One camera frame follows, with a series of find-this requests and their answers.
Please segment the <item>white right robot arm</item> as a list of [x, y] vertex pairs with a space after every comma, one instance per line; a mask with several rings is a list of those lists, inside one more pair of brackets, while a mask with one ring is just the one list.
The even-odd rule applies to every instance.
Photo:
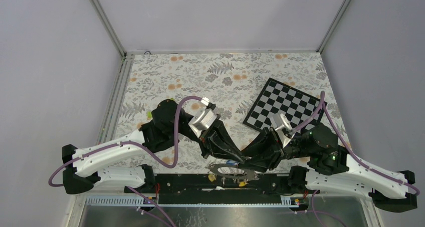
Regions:
[[292, 166], [283, 184], [273, 187], [274, 192], [351, 194], [395, 213], [417, 208], [417, 195], [409, 191], [415, 183], [413, 172], [389, 171], [360, 159], [340, 146], [338, 136], [324, 124], [306, 130], [312, 120], [309, 117], [295, 125], [284, 114], [275, 114], [271, 127], [243, 150], [246, 160], [238, 167], [264, 173], [283, 160], [307, 157], [307, 165]]

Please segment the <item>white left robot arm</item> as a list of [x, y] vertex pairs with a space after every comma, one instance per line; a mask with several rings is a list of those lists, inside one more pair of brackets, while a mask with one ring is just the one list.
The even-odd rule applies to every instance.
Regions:
[[179, 157], [179, 137], [185, 136], [199, 145], [203, 158], [214, 157], [245, 163], [248, 157], [238, 149], [223, 121], [215, 112], [215, 104], [200, 98], [204, 108], [195, 115], [186, 113], [181, 102], [161, 101], [152, 111], [150, 122], [115, 140], [96, 146], [62, 147], [63, 164], [56, 170], [62, 174], [61, 187], [67, 194], [81, 194], [96, 187], [139, 188], [150, 192], [155, 188], [153, 170], [147, 164], [135, 167], [114, 167], [114, 163], [149, 155], [160, 165], [172, 169]]

